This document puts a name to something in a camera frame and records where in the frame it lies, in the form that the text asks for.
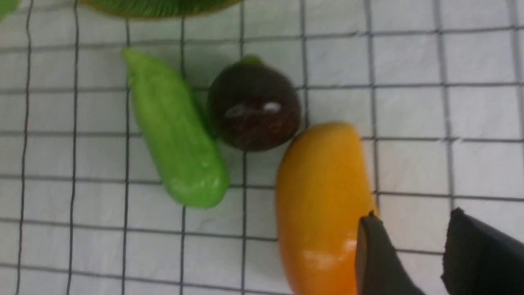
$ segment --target green chili pepper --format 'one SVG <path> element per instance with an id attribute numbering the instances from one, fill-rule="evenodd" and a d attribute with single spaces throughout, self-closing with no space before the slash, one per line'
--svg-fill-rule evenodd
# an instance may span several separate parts
<path id="1" fill-rule="evenodd" d="M 135 117 L 167 192 L 183 205 L 216 206 L 229 187 L 229 174 L 188 84 L 149 54 L 124 49 L 123 56 Z"/>

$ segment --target plastic fruit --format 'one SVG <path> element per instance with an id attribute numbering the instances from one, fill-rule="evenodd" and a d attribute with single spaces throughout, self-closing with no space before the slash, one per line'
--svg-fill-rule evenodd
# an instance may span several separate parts
<path id="1" fill-rule="evenodd" d="M 211 85 L 208 108 L 219 136 L 243 151 L 275 148 L 300 126 L 300 101 L 293 85 L 255 56 L 220 73 Z"/>
<path id="2" fill-rule="evenodd" d="M 289 146 L 277 176 L 280 253 L 295 295 L 355 295 L 358 221 L 376 210 L 357 131 L 316 125 Z"/>
<path id="3" fill-rule="evenodd" d="M 167 192 L 183 205 L 218 205 L 229 187 L 229 172 L 189 86 L 163 60 L 134 49 L 124 49 L 123 55 L 135 118 Z"/>

